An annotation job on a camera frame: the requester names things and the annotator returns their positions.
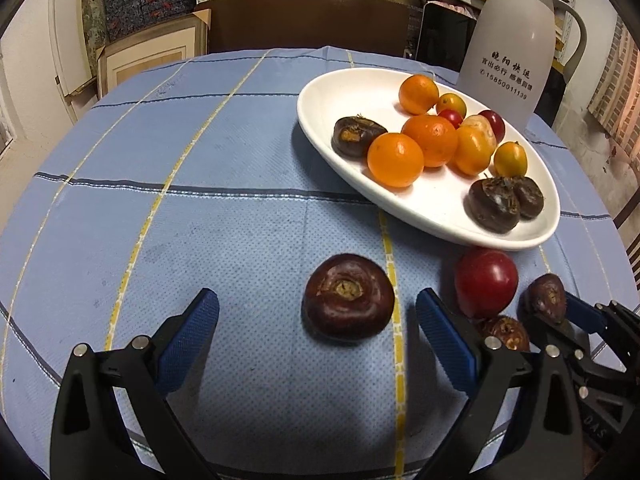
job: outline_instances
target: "white oval plate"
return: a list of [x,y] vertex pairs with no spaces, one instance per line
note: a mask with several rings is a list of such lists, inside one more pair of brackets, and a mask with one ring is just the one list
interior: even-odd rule
[[[335,122],[341,117],[361,114],[399,132],[410,117],[398,102],[398,90],[410,74],[383,68],[347,68],[321,75],[309,82],[298,97],[298,120],[311,144],[332,168],[357,191],[377,206],[429,234],[460,244],[478,245],[506,251],[535,247],[558,227],[558,190],[545,163],[526,139],[510,124],[504,140],[517,140],[526,150],[527,176],[540,186],[545,197],[542,213],[519,224],[505,235],[494,234],[476,224],[466,214],[463,200],[474,178],[464,178],[447,167],[425,170],[411,186],[391,190],[369,178],[366,161],[342,158],[331,146]],[[475,99],[438,84],[440,94],[455,92],[465,100],[467,115],[486,107]]]

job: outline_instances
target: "yellow stripe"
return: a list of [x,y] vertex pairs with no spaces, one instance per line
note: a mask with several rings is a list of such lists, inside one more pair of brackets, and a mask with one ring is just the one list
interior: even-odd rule
[[550,273],[551,266],[549,265],[549,260],[546,259],[545,250],[542,248],[542,245],[539,245],[538,248],[540,249],[540,255],[542,256],[542,261],[545,263],[546,272]]
[[382,233],[382,245],[385,249],[386,273],[394,287],[396,299],[391,316],[394,337],[394,368],[396,371],[396,464],[394,476],[401,479],[404,474],[404,426],[406,423],[406,377],[404,374],[404,333],[402,332],[402,314],[400,312],[398,277],[391,243],[391,236],[386,225],[386,217],[382,209],[378,210],[378,222]]
[[6,340],[7,340],[7,336],[9,333],[9,322],[11,321],[11,317],[12,317],[12,313],[14,311],[14,303],[15,303],[15,298],[18,295],[18,289],[20,288],[20,282],[22,281],[22,278],[24,276],[24,271],[27,268],[27,265],[29,264],[29,260],[31,259],[31,254],[33,253],[33,248],[35,247],[38,239],[40,238],[40,234],[42,232],[42,230],[44,229],[45,224],[47,223],[47,220],[49,219],[49,215],[51,213],[51,209],[53,208],[53,205],[56,203],[56,200],[58,199],[58,197],[60,196],[60,193],[62,193],[62,190],[65,188],[65,186],[71,181],[71,179],[73,179],[73,177],[76,176],[76,173],[80,170],[80,168],[82,168],[82,165],[86,162],[86,160],[89,158],[89,156],[94,152],[94,150],[98,147],[98,145],[102,142],[102,140],[111,133],[111,131],[117,126],[117,124],[120,123],[121,120],[123,120],[127,115],[129,115],[129,113],[136,107],[138,106],[142,101],[144,101],[147,97],[149,97],[153,92],[155,92],[156,90],[158,90],[163,84],[167,83],[169,81],[169,79],[171,79],[172,77],[174,77],[178,72],[180,72],[180,70],[182,69],[182,67],[184,67],[190,60],[187,60],[186,62],[182,63],[177,70],[175,70],[168,78],[166,78],[164,81],[162,81],[160,84],[158,84],[157,86],[155,86],[155,88],[153,88],[152,90],[150,90],[142,99],[140,99],[140,101],[138,101],[137,103],[135,103],[133,106],[131,106],[131,108],[129,108],[126,112],[124,112],[117,121],[115,121],[111,127],[109,127],[108,130],[106,130],[102,136],[100,137],[100,139],[97,140],[97,142],[92,146],[92,148],[89,150],[89,152],[84,156],[84,158],[80,161],[80,163],[76,166],[76,168],[69,173],[69,176],[66,178],[66,180],[60,185],[60,187],[58,188],[58,190],[56,191],[55,195],[53,196],[53,199],[51,200],[51,204],[49,205],[49,209],[47,209],[47,213],[44,215],[44,218],[42,219],[42,223],[40,224],[40,227],[38,228],[38,232],[36,232],[35,238],[33,239],[33,242],[31,243],[31,247],[29,248],[29,252],[27,252],[27,257],[24,261],[24,263],[22,264],[22,269],[20,270],[20,275],[18,275],[18,281],[15,284],[14,287],[14,293],[11,296],[11,302],[9,303],[9,309],[8,309],[8,315],[6,318],[6,326],[4,327],[4,339],[2,341],[2,352],[0,354],[0,404],[2,405],[2,414],[4,415],[4,418],[6,418],[6,411],[4,410],[4,387],[3,387],[3,383],[2,383],[2,376],[4,373],[4,358],[5,358],[5,349],[6,349]]
[[136,241],[135,245],[133,246],[133,250],[131,251],[131,256],[129,257],[129,264],[127,265],[127,269],[124,271],[124,274],[122,275],[120,288],[118,290],[118,296],[116,298],[115,304],[113,305],[113,311],[111,312],[111,318],[109,320],[109,330],[107,332],[107,337],[104,342],[105,351],[111,350],[111,347],[113,345],[113,337],[116,332],[118,316],[120,315],[120,309],[122,308],[122,301],[124,300],[124,295],[127,291],[127,287],[129,286],[131,273],[133,272],[133,269],[136,266],[136,261],[138,260],[138,255],[140,254],[140,249],[142,248],[142,244],[145,241],[146,234],[148,233],[149,228],[151,227],[151,224],[154,221],[154,217],[156,216],[156,212],[158,212],[158,208],[162,203],[162,199],[164,198],[167,190],[169,189],[172,182],[174,181],[175,175],[178,173],[178,170],[180,170],[182,163],[187,158],[189,153],[191,153],[191,150],[196,145],[196,142],[198,142],[198,140],[200,139],[204,131],[211,124],[211,121],[213,121],[213,119],[216,118],[216,116],[220,113],[220,110],[222,110],[222,108],[225,107],[225,105],[229,102],[229,99],[231,99],[234,96],[234,94],[240,89],[240,87],[244,84],[244,82],[247,79],[249,79],[249,76],[252,73],[254,73],[254,70],[258,68],[258,65],[260,65],[262,60],[267,56],[268,53],[270,53],[270,51],[271,50],[267,50],[264,54],[262,54],[262,57],[254,64],[251,70],[249,70],[249,72],[246,73],[246,75],[240,80],[240,82],[236,85],[236,87],[229,93],[229,95],[227,95],[224,98],[224,100],[218,105],[218,107],[207,118],[207,120],[204,121],[204,124],[193,136],[193,139],[191,139],[191,142],[187,144],[187,147],[184,149],[184,151],[182,152],[182,155],[180,156],[178,161],[175,163],[171,173],[169,174],[167,179],[164,181],[164,186],[162,186],[162,191],[160,191],[158,196],[156,196],[156,199],[154,200],[154,204],[151,206],[151,211],[149,212],[149,215],[146,217],[145,222],[142,224],[142,229],[140,229],[140,234],[138,235],[138,241]]

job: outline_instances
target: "yellow fruit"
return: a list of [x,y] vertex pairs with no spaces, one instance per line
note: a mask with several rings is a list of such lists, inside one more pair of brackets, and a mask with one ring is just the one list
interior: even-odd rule
[[471,126],[480,130],[486,137],[489,146],[491,146],[491,153],[493,153],[498,146],[498,141],[495,139],[494,129],[491,127],[489,120],[482,115],[469,115],[460,126]]
[[491,163],[493,150],[484,133],[471,126],[458,128],[458,148],[453,162],[462,173],[476,176]]
[[462,97],[457,94],[442,94],[436,104],[436,113],[443,110],[455,110],[463,119],[466,117],[466,104]]
[[527,153],[517,142],[505,142],[495,151],[494,168],[498,176],[525,176]]

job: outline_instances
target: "checkered tablecloth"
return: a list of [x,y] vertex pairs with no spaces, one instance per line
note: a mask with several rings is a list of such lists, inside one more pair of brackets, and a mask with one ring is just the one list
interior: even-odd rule
[[[153,333],[203,286],[220,298],[220,322],[170,403],[221,472],[409,476],[436,449],[465,396],[450,387],[412,304],[425,286],[452,300],[464,249],[381,215],[306,140],[298,93],[352,65],[431,71],[331,47],[164,65],[110,92],[43,164],[0,238],[4,325],[10,314],[0,408],[41,468],[73,346],[120,348]],[[455,73],[433,71],[455,83]],[[587,177],[542,120],[533,117],[525,135],[556,181],[562,214],[541,248],[513,255],[520,290],[550,269],[589,303],[635,308],[625,249]],[[383,268],[393,258],[398,280],[395,323],[351,347],[321,344],[300,322],[309,274],[341,252]],[[598,343],[598,359],[616,365]],[[156,464],[119,400],[140,457]]]

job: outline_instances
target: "small orange fruit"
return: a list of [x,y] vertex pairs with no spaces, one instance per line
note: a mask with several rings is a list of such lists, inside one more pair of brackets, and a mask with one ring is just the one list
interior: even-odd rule
[[439,114],[443,110],[455,110],[463,119],[466,117],[466,103],[462,97],[457,94],[442,94],[436,104],[436,113]]
[[458,148],[453,162],[462,173],[476,176],[486,170],[491,163],[494,150],[484,133],[471,126],[458,128]]
[[424,169],[424,156],[415,140],[403,134],[382,134],[371,143],[367,165],[373,177],[389,187],[407,187]]
[[439,168],[449,162],[458,147],[458,133],[449,121],[437,115],[416,115],[404,123],[402,133],[417,142],[425,168]]
[[504,142],[495,150],[494,168],[499,176],[525,176],[527,153],[517,142]]
[[413,115],[427,113],[435,106],[439,97],[440,91],[436,83],[422,74],[405,79],[398,92],[400,105],[404,111]]

